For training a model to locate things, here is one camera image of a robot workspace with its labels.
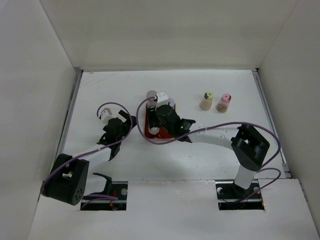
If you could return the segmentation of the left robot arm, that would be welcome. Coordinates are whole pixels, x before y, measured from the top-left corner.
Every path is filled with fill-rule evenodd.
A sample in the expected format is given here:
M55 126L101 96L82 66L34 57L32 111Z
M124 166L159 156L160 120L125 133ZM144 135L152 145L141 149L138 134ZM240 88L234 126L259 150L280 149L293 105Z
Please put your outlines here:
M113 160L120 151L122 141L137 125L136 117L129 115L127 110L120 110L118 114L125 118L125 121L113 117L107 108L102 111L99 118L106 122L103 128L104 135L98 141L97 148L78 156L65 153L57 156L49 176L42 183L40 189L42 196L72 206L81 201L85 196L89 168L94 165L90 158L106 151L106 160Z

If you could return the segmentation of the silver-lid shaker jar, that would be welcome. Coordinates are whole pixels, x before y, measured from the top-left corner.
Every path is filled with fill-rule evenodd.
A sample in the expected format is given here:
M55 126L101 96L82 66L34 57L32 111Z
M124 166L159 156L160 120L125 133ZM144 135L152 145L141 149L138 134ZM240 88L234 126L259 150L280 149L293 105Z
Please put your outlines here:
M149 127L148 128L148 132L149 132L151 137L155 137L156 135L159 134L160 128L159 127Z

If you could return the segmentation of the pink-lid spice bottle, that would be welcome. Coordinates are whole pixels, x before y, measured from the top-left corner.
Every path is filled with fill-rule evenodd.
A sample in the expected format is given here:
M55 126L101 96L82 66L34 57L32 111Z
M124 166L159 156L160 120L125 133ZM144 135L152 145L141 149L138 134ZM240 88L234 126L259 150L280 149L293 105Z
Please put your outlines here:
M219 103L216 105L216 110L220 113L225 113L229 108L231 99L232 96L230 94L224 93L221 96Z

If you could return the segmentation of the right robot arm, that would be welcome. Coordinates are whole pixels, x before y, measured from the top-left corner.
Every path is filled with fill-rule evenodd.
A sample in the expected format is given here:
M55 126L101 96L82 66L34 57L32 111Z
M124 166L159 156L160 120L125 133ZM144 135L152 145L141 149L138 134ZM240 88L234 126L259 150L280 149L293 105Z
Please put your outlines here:
M160 126L180 142L210 144L233 151L239 168L231 190L238 198L250 192L250 185L270 148L270 143L254 126L242 123L236 128L219 126L210 129L193 119L180 118L170 105L156 107L154 115Z

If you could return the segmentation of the yellow-lid spice bottle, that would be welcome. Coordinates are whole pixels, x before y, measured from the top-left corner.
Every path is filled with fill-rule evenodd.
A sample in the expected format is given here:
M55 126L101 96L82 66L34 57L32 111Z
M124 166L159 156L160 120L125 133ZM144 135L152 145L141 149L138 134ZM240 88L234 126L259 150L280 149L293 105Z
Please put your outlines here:
M214 97L214 94L212 91L205 92L199 104L199 107L204 111L210 110L213 103L213 97Z

